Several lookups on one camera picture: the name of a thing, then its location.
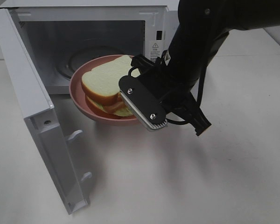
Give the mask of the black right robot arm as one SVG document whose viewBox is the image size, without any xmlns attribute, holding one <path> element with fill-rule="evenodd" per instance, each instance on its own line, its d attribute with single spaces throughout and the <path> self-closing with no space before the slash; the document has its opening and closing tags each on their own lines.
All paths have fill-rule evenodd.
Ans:
<svg viewBox="0 0 280 224">
<path fill-rule="evenodd" d="M 197 135 L 210 122 L 200 105 L 206 69 L 231 30 L 280 25 L 280 0 L 181 0 L 179 25 L 167 50 L 150 61 L 132 58 L 133 79 L 123 97 L 150 130 L 191 124 Z"/>
</svg>

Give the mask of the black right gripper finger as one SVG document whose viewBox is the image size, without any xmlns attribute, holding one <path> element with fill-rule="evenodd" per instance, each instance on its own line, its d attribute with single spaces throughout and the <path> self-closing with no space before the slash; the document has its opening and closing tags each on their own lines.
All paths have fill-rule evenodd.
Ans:
<svg viewBox="0 0 280 224">
<path fill-rule="evenodd" d="M 136 55 L 132 57 L 131 66 L 135 67 L 139 70 L 150 70 L 150 69 L 157 69 L 159 65 L 155 62 L 147 59 L 142 54 Z"/>
<path fill-rule="evenodd" d="M 194 127 L 197 136 L 200 136 L 211 126 L 192 93 L 189 93 L 189 113 L 191 116 L 190 124 Z"/>
</svg>

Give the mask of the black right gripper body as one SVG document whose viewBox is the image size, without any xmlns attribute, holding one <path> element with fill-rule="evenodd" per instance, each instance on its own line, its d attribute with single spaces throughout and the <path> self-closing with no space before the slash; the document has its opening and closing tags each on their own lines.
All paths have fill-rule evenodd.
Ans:
<svg viewBox="0 0 280 224">
<path fill-rule="evenodd" d="M 130 73 L 134 70 L 140 72 L 135 78 L 152 93 L 165 110 L 168 123 L 190 124 L 189 93 L 191 92 L 187 84 L 167 77 L 160 66 L 150 70 L 132 67 Z"/>
</svg>

